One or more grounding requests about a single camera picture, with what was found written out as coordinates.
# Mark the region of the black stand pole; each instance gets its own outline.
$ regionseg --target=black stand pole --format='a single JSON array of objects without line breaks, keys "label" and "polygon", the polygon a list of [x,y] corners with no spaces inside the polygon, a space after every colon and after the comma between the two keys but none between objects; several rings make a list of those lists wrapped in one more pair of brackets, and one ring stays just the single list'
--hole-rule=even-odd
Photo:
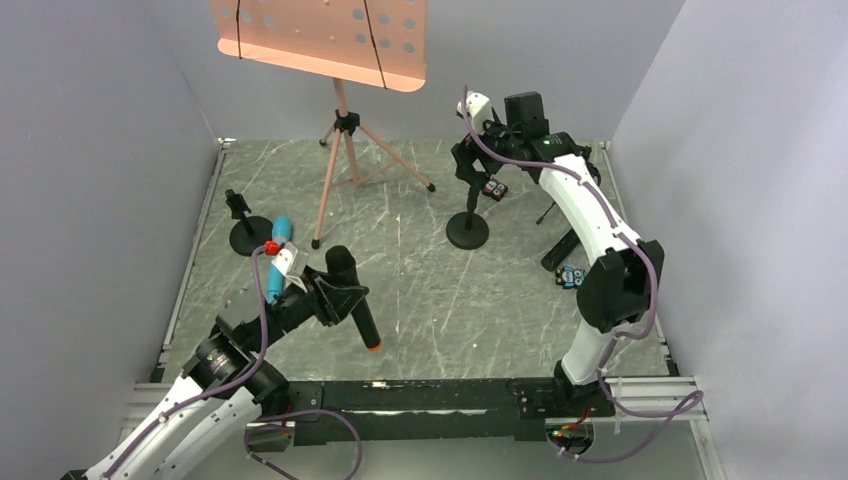
[{"label": "black stand pole", "polygon": [[482,188],[479,180],[472,182],[468,188],[466,211],[457,213],[448,220],[445,233],[456,248],[476,250],[489,240],[489,225],[483,217],[474,213]]},{"label": "black stand pole", "polygon": [[225,194],[232,218],[239,221],[230,230],[230,246],[239,255],[249,257],[256,247],[271,240],[271,229],[274,225],[265,217],[248,217],[245,212],[252,212],[240,193],[230,189]]}]

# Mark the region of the small toy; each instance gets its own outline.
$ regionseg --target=small toy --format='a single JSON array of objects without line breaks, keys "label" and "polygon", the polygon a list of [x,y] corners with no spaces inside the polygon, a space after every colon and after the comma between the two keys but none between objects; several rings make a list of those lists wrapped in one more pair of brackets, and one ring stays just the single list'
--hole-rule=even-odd
[{"label": "small toy", "polygon": [[563,265],[554,271],[554,282],[562,286],[565,290],[571,290],[572,288],[583,285],[584,278],[586,278],[586,271],[582,268]]}]

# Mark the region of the tripod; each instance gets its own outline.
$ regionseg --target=tripod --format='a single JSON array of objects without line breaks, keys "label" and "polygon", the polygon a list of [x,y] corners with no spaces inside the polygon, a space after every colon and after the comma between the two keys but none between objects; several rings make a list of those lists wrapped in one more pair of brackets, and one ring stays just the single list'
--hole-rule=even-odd
[{"label": "tripod", "polygon": [[[327,210],[327,199],[330,196],[331,188],[335,188],[349,182],[354,185],[360,185],[371,180],[377,175],[386,172],[392,167],[401,165],[403,168],[409,170],[409,173],[415,175],[415,178],[421,181],[421,183],[427,187],[427,190],[431,192],[436,191],[436,186],[430,180],[427,180],[427,177],[421,175],[421,173],[416,170],[411,163],[406,161],[406,159],[404,159],[394,148],[392,148],[391,145],[365,125],[365,123],[360,120],[359,114],[348,110],[347,99],[345,98],[344,92],[344,83],[341,79],[333,78],[333,88],[336,91],[336,102],[338,103],[339,108],[336,110],[336,120],[327,130],[327,133],[321,138],[321,140],[318,141],[322,147],[326,146],[330,135],[335,132],[335,136],[333,137],[333,147],[330,150],[330,164],[327,166],[327,176],[324,177],[324,191],[321,194],[321,206],[318,209],[318,220],[315,222],[315,236],[312,237],[312,248],[318,248],[321,244],[321,227],[324,223],[324,213]],[[394,161],[375,172],[364,177],[360,177],[359,166],[356,163],[356,151],[353,148],[353,138],[351,138],[353,132],[356,131],[356,127],[359,127],[363,132],[365,132],[365,135],[368,135],[371,140],[374,140],[374,143],[379,145],[380,148],[391,155]],[[333,183],[333,171],[336,168],[336,159],[339,155],[339,148],[341,148],[342,136],[344,136],[347,159],[348,162],[350,162],[351,178]]]}]

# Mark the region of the black microphone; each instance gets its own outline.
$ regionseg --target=black microphone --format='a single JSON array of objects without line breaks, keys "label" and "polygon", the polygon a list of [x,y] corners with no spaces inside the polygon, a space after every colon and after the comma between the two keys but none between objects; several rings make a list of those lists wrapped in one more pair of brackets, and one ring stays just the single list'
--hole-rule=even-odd
[{"label": "black microphone", "polygon": [[[330,274],[338,286],[358,287],[359,277],[356,275],[356,260],[350,251],[342,246],[327,250],[324,256],[327,261],[327,273]],[[356,328],[359,330],[359,335],[362,336],[362,341],[368,350],[376,352],[382,346],[380,340],[380,332],[377,331],[377,325],[374,323],[374,317],[371,316],[371,309],[368,307],[368,302],[363,298],[353,307],[350,312],[353,321],[356,323]]]}]

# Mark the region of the gray marble surface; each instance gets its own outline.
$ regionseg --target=gray marble surface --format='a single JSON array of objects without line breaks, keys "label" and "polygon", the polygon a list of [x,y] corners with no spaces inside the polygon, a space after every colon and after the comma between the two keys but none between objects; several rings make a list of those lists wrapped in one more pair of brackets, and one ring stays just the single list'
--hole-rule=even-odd
[{"label": "gray marble surface", "polygon": [[[341,244],[358,261],[371,289],[368,302],[383,336],[378,352],[365,349],[350,319],[333,328],[310,321],[271,347],[268,359],[292,380],[497,378],[549,376],[572,342],[580,316],[574,291],[554,285],[540,259],[567,231],[554,209],[536,219],[550,199],[530,177],[504,167],[509,186],[500,203],[481,197],[478,212],[490,228],[475,251],[453,247],[445,224],[465,208],[467,184],[454,178],[453,140],[390,142],[436,185],[427,190],[402,167],[369,183],[331,191],[321,248],[314,232],[329,147],[317,141],[239,141],[229,150],[204,226],[201,244],[172,339],[165,381],[173,380],[205,338],[228,297],[251,285],[249,260],[235,254],[234,221],[224,203],[228,188],[243,193],[254,214],[287,215],[294,243],[323,270],[324,252]],[[391,161],[372,143],[357,142],[363,175]],[[603,192],[618,200],[604,162],[595,159]],[[336,179],[349,176],[340,155]],[[263,282],[268,259],[261,263]],[[566,263],[587,268],[582,247]],[[610,362],[615,375],[667,375],[656,332],[642,342],[620,342]]]}]

